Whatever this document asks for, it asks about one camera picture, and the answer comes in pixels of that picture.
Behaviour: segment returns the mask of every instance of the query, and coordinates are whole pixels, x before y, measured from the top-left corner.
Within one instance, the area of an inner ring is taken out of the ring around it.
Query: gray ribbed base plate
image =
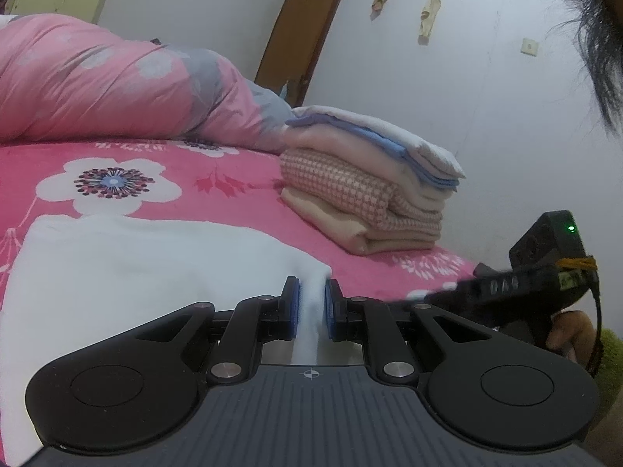
[[[261,365],[251,381],[213,388],[179,431],[126,455],[44,449],[33,467],[563,467],[599,466],[579,446],[505,455],[454,437],[414,391],[362,366]]]

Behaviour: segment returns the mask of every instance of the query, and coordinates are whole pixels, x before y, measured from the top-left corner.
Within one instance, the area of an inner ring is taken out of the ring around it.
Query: folded blanket
[[[357,216],[341,212],[324,200],[296,188],[283,188],[281,197],[301,218],[354,255],[431,249],[439,239],[439,235],[410,230],[375,230]]]
[[[382,149],[352,133],[330,124],[293,128],[286,126],[283,141],[288,147],[307,147],[331,154],[355,167],[398,185],[410,204],[422,210],[440,211],[451,190],[423,184],[402,160],[392,158]]]
[[[374,132],[381,137],[391,139],[393,142],[404,146],[413,159],[424,168],[430,164],[434,168],[429,172],[439,170],[456,179],[465,177],[465,173],[461,165],[457,162],[454,155],[443,147],[435,146],[425,141],[415,133],[409,132],[399,126],[395,126],[382,119],[372,118],[371,116],[363,116],[355,112],[344,111],[333,107],[323,107],[320,105],[311,105],[310,107],[298,107],[294,109],[294,113],[298,118],[302,116],[311,116],[314,114],[326,114],[333,116],[341,121],[351,123],[354,126],[365,128]]]
[[[368,140],[375,146],[380,147],[390,156],[404,161],[423,182],[426,182],[435,188],[456,190],[456,187],[459,185],[459,181],[457,179],[438,177],[443,175],[441,172],[431,174],[409,155],[404,146],[397,144],[393,140],[382,137],[368,128],[355,126],[352,123],[348,123],[348,121],[342,121],[341,119],[328,116],[326,114],[312,114],[310,116],[303,116],[302,118],[289,119],[286,121],[286,124],[294,127],[309,126],[310,124],[318,123],[326,123],[337,128],[342,128],[349,133],[353,133],[358,137]]]
[[[288,149],[281,155],[281,173],[286,185],[320,197],[378,230],[417,230],[432,235],[441,230],[440,212],[411,207],[417,216],[395,214],[389,209],[390,201],[402,196],[395,184],[334,156],[310,149]]]

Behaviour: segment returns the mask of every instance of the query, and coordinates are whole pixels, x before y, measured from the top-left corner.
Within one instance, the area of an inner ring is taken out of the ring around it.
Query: yellow tape
[[[556,262],[560,268],[597,270],[597,262],[592,256],[586,258],[562,258]]]

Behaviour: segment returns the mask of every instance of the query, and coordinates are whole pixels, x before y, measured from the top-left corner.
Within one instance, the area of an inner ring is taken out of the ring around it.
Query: blue folded fabric
[[[380,147],[392,158],[404,161],[407,165],[409,165],[409,168],[413,170],[420,181],[425,182],[426,184],[442,190],[451,189],[454,191],[457,190],[457,186],[459,185],[458,179],[440,179],[439,177],[433,176],[428,170],[413,159],[404,146],[397,144],[387,137],[379,135],[370,128],[357,126],[356,124],[348,123],[348,121],[342,121],[341,119],[329,116],[328,114],[310,114],[309,116],[302,116],[301,118],[289,119],[285,123],[292,127],[311,126],[312,124],[330,124],[371,142],[376,147]]]

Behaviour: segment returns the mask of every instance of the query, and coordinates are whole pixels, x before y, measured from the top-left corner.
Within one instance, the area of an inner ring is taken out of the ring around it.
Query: light switch
[[[536,40],[523,39],[521,52],[530,56],[536,56],[539,53],[539,43]]]

